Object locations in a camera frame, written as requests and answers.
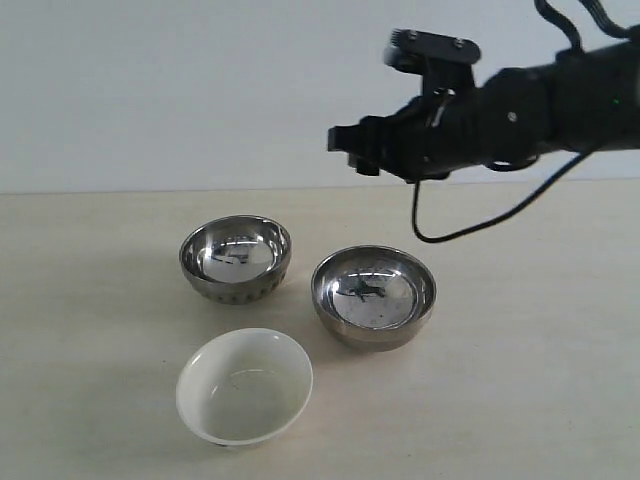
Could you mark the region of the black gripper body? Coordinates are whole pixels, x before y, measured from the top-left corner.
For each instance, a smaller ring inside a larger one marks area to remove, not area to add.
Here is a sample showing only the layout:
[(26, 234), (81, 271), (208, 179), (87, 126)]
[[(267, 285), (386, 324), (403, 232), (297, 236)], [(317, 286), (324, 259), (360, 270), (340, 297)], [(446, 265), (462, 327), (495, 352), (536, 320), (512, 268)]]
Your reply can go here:
[(389, 172), (408, 183), (484, 166), (522, 170), (540, 156), (540, 78), (502, 69), (483, 85), (471, 69), (425, 76), (421, 95), (389, 117)]

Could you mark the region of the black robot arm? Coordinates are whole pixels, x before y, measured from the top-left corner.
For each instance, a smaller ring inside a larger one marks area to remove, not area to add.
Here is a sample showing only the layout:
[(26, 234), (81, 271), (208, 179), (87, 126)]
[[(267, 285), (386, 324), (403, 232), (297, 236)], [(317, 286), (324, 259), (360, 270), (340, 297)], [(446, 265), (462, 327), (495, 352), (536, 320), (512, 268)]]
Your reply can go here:
[(470, 40), (394, 31), (385, 62), (420, 76), (420, 94), (392, 115), (332, 127), (328, 151), (346, 153), (361, 175), (415, 183), (475, 166), (518, 171), (557, 151), (638, 149), (638, 44), (561, 52), (552, 63), (503, 68), (477, 85), (480, 58)]

